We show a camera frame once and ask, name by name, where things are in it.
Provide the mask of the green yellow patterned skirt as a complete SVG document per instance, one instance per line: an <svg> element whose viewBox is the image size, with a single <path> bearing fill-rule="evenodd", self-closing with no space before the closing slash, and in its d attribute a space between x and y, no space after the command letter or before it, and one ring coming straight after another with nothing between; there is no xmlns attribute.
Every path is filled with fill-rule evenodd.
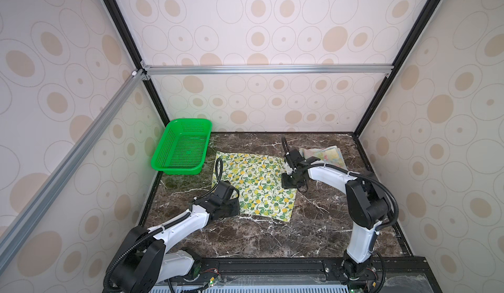
<svg viewBox="0 0 504 293"><path fill-rule="evenodd" d="M282 158L250 153L217 152L223 160L223 181L239 190L240 214L281 222L291 220L297 190L282 187Z"/></svg>

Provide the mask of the pastel floral skirt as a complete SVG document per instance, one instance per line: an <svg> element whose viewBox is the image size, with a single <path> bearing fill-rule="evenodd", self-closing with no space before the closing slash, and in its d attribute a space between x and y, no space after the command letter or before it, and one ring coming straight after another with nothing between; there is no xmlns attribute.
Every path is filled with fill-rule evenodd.
<svg viewBox="0 0 504 293"><path fill-rule="evenodd" d="M300 148L300 154L308 159L310 157L316 157L322 163L333 164L340 168L347 169L345 164L343 154L337 146L326 147L324 149L304 149Z"/></svg>

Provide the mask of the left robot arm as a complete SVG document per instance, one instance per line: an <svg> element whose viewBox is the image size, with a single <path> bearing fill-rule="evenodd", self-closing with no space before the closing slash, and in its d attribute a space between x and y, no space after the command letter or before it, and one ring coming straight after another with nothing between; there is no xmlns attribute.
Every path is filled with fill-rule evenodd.
<svg viewBox="0 0 504 293"><path fill-rule="evenodd" d="M104 291L149 292L159 282L192 273L198 256L189 250L169 251L208 224L237 216L239 196L229 181L220 181L169 221L148 229L132 228L105 271Z"/></svg>

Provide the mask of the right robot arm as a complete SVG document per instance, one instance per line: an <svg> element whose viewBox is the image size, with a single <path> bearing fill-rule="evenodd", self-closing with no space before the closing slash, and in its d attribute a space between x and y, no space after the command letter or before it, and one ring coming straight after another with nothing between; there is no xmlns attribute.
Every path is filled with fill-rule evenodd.
<svg viewBox="0 0 504 293"><path fill-rule="evenodd" d="M288 149L284 158L287 170L282 174L283 188L300 189L308 180L314 180L345 193L353 230L344 252L341 272L349 280L357 279L371 264L380 231L398 220L395 197L373 173L351 172L313 156L306 159L294 148Z"/></svg>

